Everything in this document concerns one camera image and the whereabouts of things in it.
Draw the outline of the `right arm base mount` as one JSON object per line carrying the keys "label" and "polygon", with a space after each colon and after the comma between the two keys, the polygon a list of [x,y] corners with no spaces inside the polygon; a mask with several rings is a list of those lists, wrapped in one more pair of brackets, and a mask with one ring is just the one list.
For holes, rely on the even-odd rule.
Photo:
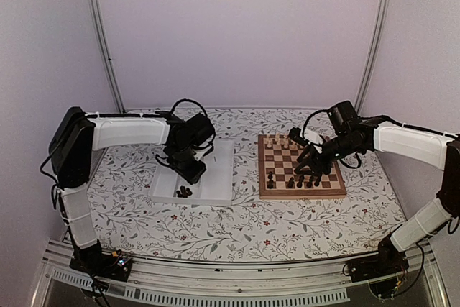
{"label": "right arm base mount", "polygon": [[367,281],[372,295],[384,300],[397,295],[405,282],[408,268],[409,263],[404,254],[392,259],[375,254],[350,259],[342,273],[349,276],[353,283]]}

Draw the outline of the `white plastic tray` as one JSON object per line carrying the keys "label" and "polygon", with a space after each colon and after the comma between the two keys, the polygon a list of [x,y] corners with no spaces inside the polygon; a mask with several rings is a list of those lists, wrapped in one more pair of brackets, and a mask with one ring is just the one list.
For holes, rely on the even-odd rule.
{"label": "white plastic tray", "polygon": [[[230,206],[233,200],[234,141],[215,141],[214,151],[203,158],[206,171],[196,184],[189,184],[173,170],[157,166],[147,195],[155,203],[198,206]],[[178,198],[176,190],[188,187],[193,195]]]}

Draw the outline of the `dark chess piece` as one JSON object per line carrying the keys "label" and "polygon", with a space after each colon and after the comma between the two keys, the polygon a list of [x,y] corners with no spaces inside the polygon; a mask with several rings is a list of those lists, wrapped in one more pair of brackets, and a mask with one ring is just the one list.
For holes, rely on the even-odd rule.
{"label": "dark chess piece", "polygon": [[295,179],[294,179],[294,177],[291,177],[291,178],[289,179],[289,181],[287,182],[286,187],[287,187],[288,189],[292,189],[292,188],[295,187]]}
{"label": "dark chess piece", "polygon": [[305,180],[305,176],[304,175],[299,175],[298,180],[296,182],[296,188],[298,188],[298,189],[304,188],[304,184],[303,184],[304,180]]}
{"label": "dark chess piece", "polygon": [[314,180],[314,186],[315,187],[319,187],[320,185],[320,182],[321,182],[321,176],[317,176],[316,179]]}
{"label": "dark chess piece", "polygon": [[273,180],[273,172],[269,172],[267,181],[267,189],[273,189],[275,187],[275,182]]}

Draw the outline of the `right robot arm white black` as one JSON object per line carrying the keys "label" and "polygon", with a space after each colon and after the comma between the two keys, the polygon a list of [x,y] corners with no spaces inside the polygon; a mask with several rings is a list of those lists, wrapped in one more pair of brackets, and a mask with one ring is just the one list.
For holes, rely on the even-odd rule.
{"label": "right robot arm white black", "polygon": [[398,266],[399,254],[433,237],[459,217],[459,135],[399,122],[388,115],[360,116],[350,101],[342,101],[326,114],[334,137],[326,139],[305,122],[289,137],[303,147],[295,173],[314,183],[330,173],[333,162],[374,152],[379,156],[408,220],[378,244],[372,259],[377,275]]}

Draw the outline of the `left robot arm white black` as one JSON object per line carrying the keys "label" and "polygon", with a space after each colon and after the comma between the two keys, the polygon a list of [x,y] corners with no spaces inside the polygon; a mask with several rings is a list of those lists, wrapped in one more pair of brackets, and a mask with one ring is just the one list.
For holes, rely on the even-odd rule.
{"label": "left robot arm white black", "polygon": [[49,177],[55,181],[63,221],[74,250],[80,252],[80,264],[92,274],[102,273],[107,266],[87,197],[93,152],[123,145],[162,145],[165,156],[157,159],[159,164],[193,185],[206,171],[202,158],[212,152],[215,136],[205,111],[182,120],[173,111],[100,114],[70,107],[52,138],[44,163],[52,167]]}

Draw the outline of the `dark chess rook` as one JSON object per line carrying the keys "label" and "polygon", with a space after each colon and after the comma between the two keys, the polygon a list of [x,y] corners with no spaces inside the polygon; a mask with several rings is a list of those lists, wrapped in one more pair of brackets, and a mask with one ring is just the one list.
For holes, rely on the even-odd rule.
{"label": "dark chess rook", "polygon": [[313,187],[313,181],[315,178],[313,176],[309,177],[308,182],[306,183],[306,188],[312,188]]}

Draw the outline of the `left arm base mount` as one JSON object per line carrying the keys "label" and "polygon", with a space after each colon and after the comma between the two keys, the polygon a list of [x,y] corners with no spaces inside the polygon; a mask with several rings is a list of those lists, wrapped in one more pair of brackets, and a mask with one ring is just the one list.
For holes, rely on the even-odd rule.
{"label": "left arm base mount", "polygon": [[121,250],[104,253],[98,247],[75,250],[70,268],[100,278],[127,282],[132,269],[132,256]]}

